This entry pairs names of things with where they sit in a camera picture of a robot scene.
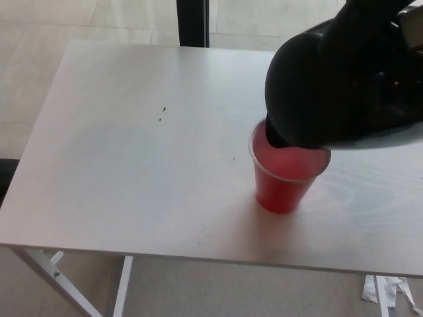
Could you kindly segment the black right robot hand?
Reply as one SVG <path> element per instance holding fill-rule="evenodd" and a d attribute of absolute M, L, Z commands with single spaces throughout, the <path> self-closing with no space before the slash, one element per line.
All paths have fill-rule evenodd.
<path fill-rule="evenodd" d="M 382 71 L 377 124 L 390 129 L 422 121 L 422 44 L 409 46 L 403 30 L 391 23 L 385 31 L 390 50 Z"/>

